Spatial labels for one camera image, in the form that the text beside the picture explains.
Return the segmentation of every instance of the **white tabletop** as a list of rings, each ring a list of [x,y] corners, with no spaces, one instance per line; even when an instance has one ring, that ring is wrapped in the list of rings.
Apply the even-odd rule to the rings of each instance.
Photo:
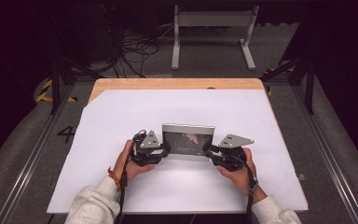
[[[105,91],[83,111],[48,213],[68,213],[76,194],[98,185],[127,139],[161,124],[214,126],[213,143],[228,133],[255,140],[260,185],[282,208],[308,210],[307,200],[264,90]],[[129,183],[123,213],[244,213],[247,199],[211,161],[163,159]]]

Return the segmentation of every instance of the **gray carpet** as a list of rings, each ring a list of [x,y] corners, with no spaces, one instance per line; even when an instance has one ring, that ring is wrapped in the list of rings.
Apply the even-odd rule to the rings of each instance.
[[[172,41],[160,42],[158,53],[151,55],[144,63],[143,73],[148,77],[153,77],[153,75],[163,77],[260,77],[264,70],[277,66],[277,62],[295,29],[295,25],[255,28],[250,44],[256,65],[255,71],[249,71],[246,68],[238,44],[241,32],[237,29],[229,29],[221,35],[211,34],[204,30],[186,31],[182,37],[180,68],[177,71],[171,70]],[[140,69],[139,66],[140,64],[134,65],[134,69]],[[130,69],[126,68],[125,71],[129,76],[134,77]],[[113,71],[108,71],[105,75],[115,76]],[[281,75],[275,80],[284,80],[284,78],[285,75]],[[90,97],[92,85],[92,81],[88,79],[76,83],[71,96],[77,97],[78,101],[65,104],[10,223],[49,222],[51,216],[46,214],[48,203],[73,140],[71,137],[70,141],[65,143],[66,136],[60,136],[57,133],[68,126],[73,126],[74,131],[76,130],[82,108]],[[307,123],[306,115],[300,110],[292,87],[281,82],[270,82],[269,85],[272,88],[269,100],[296,171],[306,177],[301,181],[301,185],[308,199],[310,210],[299,214],[301,220],[303,223],[309,224],[351,223],[350,215],[317,149],[317,141]],[[0,151],[0,209],[34,148],[38,135],[47,122],[50,109],[51,103],[38,103],[37,107],[24,118],[2,147]],[[314,117],[318,120],[325,138],[358,200],[358,153],[342,128],[334,109],[324,96],[319,83],[315,87],[314,112]],[[243,217],[234,215],[196,216],[192,223],[227,223],[228,217],[232,220],[231,223],[244,223]],[[63,223],[65,218],[65,215],[55,215],[50,223]],[[189,216],[126,217],[124,222],[138,223],[142,220],[143,223],[190,223],[191,219],[192,217]]]

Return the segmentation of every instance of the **white sleeve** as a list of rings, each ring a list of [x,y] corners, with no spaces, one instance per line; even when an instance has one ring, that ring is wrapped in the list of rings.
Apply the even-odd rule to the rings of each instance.
[[[112,224],[120,211],[115,181],[106,176],[95,188],[88,186],[74,198],[65,223]]]
[[[275,200],[268,196],[262,201],[253,204],[252,210],[260,224],[300,224],[301,221],[293,210],[281,209]]]

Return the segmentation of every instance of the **person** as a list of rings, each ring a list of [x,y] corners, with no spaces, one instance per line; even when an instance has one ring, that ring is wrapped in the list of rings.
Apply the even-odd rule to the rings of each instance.
[[[65,223],[114,223],[115,217],[120,211],[118,204],[119,179],[123,173],[131,142],[131,140],[127,141],[124,149],[118,155],[115,167],[113,170],[109,168],[109,175],[104,177],[97,187],[85,187],[75,196]],[[244,148],[243,151],[246,155],[248,166],[256,176],[251,150]],[[126,169],[128,181],[131,181],[139,174],[153,170],[154,167],[154,164],[141,167],[130,161]],[[222,176],[230,179],[236,188],[249,195],[249,176],[244,167],[235,172],[230,172],[222,166],[217,166],[216,169]],[[294,211],[281,209],[275,200],[268,196],[261,187],[256,190],[253,203],[252,210],[259,223],[301,223]]]

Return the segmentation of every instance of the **white metal frame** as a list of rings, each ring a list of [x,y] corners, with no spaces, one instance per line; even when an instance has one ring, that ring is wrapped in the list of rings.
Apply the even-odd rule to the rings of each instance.
[[[249,50],[249,41],[255,27],[257,11],[258,7],[254,7],[252,11],[179,11],[179,6],[176,5],[173,19],[172,70],[179,69],[180,26],[246,26],[246,37],[240,39],[240,44],[249,70],[255,70],[255,62]]]

